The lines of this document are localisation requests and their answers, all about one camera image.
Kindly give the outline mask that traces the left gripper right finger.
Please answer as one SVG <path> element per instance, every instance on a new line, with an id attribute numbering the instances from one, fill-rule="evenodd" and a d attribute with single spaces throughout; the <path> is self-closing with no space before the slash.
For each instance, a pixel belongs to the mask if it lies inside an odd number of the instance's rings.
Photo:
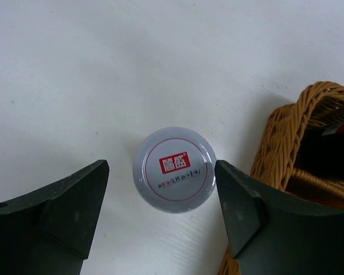
<path id="1" fill-rule="evenodd" d="M 344 210 L 281 192 L 224 160 L 214 173 L 242 274 L 344 274 Z"/>

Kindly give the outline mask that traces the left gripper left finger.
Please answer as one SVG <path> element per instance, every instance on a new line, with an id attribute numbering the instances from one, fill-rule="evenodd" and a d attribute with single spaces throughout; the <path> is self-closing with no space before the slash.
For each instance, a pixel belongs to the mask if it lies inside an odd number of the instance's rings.
<path id="1" fill-rule="evenodd" d="M 0 202 L 0 274 L 80 274 L 109 176 L 106 160 Z"/>

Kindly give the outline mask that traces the red chili sauce bottle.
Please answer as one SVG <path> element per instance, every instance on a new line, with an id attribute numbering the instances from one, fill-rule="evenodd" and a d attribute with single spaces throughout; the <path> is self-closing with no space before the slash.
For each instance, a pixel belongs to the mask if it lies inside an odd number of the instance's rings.
<path id="1" fill-rule="evenodd" d="M 344 123 L 332 124 L 325 128 L 321 136 L 328 136 L 334 134 L 344 133 Z"/>

